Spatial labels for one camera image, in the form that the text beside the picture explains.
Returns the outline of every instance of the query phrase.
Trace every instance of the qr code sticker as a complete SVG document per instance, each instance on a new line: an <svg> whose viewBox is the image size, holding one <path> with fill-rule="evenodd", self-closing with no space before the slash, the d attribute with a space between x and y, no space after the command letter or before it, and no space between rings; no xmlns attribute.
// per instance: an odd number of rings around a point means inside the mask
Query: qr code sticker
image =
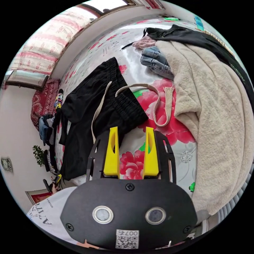
<svg viewBox="0 0 254 254"><path fill-rule="evenodd" d="M139 231L138 230L117 230L116 249L138 249Z"/></svg>

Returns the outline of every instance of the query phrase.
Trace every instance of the white t-shirt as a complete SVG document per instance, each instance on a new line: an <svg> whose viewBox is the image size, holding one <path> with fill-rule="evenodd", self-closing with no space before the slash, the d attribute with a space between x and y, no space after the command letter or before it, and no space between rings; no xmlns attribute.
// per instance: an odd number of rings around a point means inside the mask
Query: white t-shirt
<svg viewBox="0 0 254 254"><path fill-rule="evenodd" d="M46 232L69 243L77 244L77 241L69 236L60 220L60 215L67 198L76 188L77 187L69 187L63 189L35 204L27 213L27 217Z"/></svg>

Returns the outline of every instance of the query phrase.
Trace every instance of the teal object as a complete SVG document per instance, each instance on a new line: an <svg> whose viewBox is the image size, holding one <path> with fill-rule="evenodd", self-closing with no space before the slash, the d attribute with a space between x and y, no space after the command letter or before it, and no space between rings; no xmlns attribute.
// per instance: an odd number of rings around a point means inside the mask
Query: teal object
<svg viewBox="0 0 254 254"><path fill-rule="evenodd" d="M204 31L204 26L203 26L203 23L201 21L201 18L200 17L195 17L194 20L196 22L197 28L201 31Z"/></svg>
<svg viewBox="0 0 254 254"><path fill-rule="evenodd" d="M164 18L165 20L178 21L178 18Z"/></svg>

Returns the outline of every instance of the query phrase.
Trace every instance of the denim jeans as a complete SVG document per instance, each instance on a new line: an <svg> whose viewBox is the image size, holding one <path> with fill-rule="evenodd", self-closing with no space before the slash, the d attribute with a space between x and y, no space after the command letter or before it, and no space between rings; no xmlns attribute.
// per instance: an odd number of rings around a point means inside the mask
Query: denim jeans
<svg viewBox="0 0 254 254"><path fill-rule="evenodd" d="M39 134L44 145L46 144L47 131L48 131L48 126L45 125L43 117L41 117L39 119Z"/></svg>
<svg viewBox="0 0 254 254"><path fill-rule="evenodd" d="M165 56L160 53L157 47L144 48L140 62L142 65L150 68L154 73L170 80L174 79L174 75L171 72Z"/></svg>

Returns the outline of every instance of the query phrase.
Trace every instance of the window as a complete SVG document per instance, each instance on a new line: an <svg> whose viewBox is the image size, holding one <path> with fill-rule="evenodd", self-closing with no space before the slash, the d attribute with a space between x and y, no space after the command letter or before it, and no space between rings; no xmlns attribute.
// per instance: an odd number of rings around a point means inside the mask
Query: window
<svg viewBox="0 0 254 254"><path fill-rule="evenodd" d="M89 12L88 10L85 10L83 8L79 8L78 6L74 6L68 9L68 11L72 11L78 14L83 15L84 17L88 18L88 19L96 19L98 18L96 15L92 14L91 12Z"/></svg>
<svg viewBox="0 0 254 254"><path fill-rule="evenodd" d="M107 12L112 9L127 5L127 3L124 2L123 0L111 0L111 1L90 0L90 1L84 2L84 4L91 5L92 7L98 9L101 12Z"/></svg>

